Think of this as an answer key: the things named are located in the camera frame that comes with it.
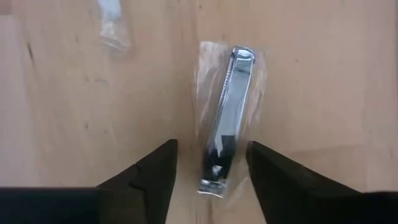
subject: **wooden table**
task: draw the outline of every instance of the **wooden table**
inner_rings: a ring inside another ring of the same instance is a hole
[[[0,10],[0,185],[96,185],[177,138],[168,223],[264,223],[248,179],[224,201],[195,194],[192,81],[212,40],[267,52],[255,140],[355,189],[398,189],[396,1],[122,2],[133,47],[117,59],[96,1]]]

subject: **plastic packaging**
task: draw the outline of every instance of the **plastic packaging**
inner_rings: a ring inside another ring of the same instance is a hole
[[[120,0],[97,0],[102,13],[101,41],[111,52],[125,53],[131,47]]]
[[[260,50],[200,44],[194,92],[196,144],[204,154],[199,193],[225,197],[248,180],[244,153],[259,123],[266,76]]]

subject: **chrome metal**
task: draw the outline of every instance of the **chrome metal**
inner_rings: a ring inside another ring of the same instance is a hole
[[[225,76],[213,130],[207,142],[198,192],[223,196],[249,91],[255,56],[253,50],[233,49]]]

